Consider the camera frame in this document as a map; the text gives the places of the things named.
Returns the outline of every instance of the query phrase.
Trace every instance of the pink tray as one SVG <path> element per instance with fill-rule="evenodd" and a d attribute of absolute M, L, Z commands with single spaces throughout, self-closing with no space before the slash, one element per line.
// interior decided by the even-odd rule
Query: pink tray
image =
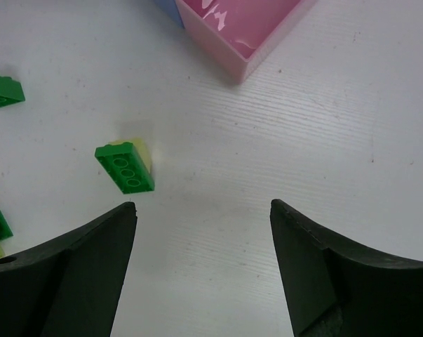
<path fill-rule="evenodd" d="M 184 27 L 238 83 L 302 16 L 307 0 L 176 0 Z"/>

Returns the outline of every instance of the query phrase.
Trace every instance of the white surface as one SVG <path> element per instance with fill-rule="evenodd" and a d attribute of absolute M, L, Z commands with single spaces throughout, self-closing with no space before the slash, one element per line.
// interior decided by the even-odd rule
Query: white surface
<path fill-rule="evenodd" d="M 113 337 L 292 336 L 273 198 L 423 260 L 423 0 L 320 0 L 236 88 L 148 0 L 3 0 L 0 73 L 6 253 L 137 204 Z M 154 193 L 94 158 L 132 136 Z"/>

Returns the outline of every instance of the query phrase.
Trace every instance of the blue container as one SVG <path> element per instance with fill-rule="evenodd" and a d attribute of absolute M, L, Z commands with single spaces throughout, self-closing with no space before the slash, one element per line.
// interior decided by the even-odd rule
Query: blue container
<path fill-rule="evenodd" d="M 184 28 L 182 17 L 178 12 L 175 0 L 154 0 L 154 2 L 161 9 L 163 9 L 163 11 L 165 11 L 170 16 L 170 18 L 177 23 L 177 25 L 181 26 L 181 28 Z"/>

